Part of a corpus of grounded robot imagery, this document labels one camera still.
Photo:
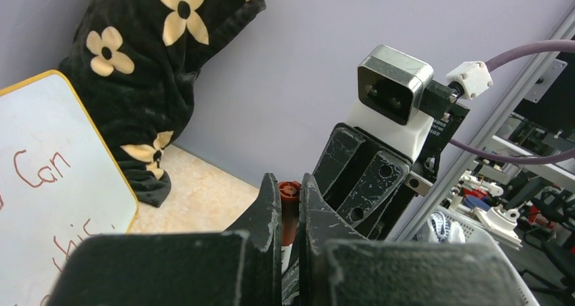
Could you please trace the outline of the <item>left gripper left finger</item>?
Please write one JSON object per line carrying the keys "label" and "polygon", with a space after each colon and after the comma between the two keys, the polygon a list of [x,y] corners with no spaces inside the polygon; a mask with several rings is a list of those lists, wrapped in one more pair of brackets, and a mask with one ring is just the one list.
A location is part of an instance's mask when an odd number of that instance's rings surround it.
{"label": "left gripper left finger", "polygon": [[281,202],[264,175],[225,231],[97,235],[71,254],[49,305],[280,305]]}

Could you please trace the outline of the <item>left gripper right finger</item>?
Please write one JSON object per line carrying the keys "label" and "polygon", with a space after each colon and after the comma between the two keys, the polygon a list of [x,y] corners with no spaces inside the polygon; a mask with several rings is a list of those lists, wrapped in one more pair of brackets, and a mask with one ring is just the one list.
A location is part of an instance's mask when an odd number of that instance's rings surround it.
{"label": "left gripper right finger", "polygon": [[368,240],[302,179],[301,305],[525,305],[527,288],[495,242]]}

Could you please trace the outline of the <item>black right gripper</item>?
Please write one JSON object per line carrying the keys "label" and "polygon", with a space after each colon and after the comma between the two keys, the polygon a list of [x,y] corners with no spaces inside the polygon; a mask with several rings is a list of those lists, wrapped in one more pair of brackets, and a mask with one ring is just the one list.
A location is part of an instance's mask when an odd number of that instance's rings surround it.
{"label": "black right gripper", "polygon": [[468,113],[468,107],[456,102],[440,120],[433,120],[411,171],[406,160],[378,151],[359,172],[358,152],[365,138],[345,123],[336,124],[313,171],[322,197],[326,201],[343,200],[337,213],[356,232],[369,237],[382,205],[403,181],[415,194],[428,194],[437,180],[441,154]]}

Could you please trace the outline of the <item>brown marker cap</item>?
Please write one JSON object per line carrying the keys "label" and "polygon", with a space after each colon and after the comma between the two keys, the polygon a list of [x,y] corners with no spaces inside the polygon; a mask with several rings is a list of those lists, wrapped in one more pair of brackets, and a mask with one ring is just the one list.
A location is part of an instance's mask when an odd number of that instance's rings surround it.
{"label": "brown marker cap", "polygon": [[283,181],[278,184],[281,198],[281,245],[291,245],[296,237],[299,223],[301,184]]}

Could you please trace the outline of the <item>yellow framed whiteboard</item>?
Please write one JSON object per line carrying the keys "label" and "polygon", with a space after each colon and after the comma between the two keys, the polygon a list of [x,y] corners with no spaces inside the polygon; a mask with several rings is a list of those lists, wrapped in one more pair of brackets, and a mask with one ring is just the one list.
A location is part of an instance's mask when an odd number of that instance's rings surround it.
{"label": "yellow framed whiteboard", "polygon": [[125,233],[138,200],[69,80],[1,91],[1,304],[44,305],[84,240]]}

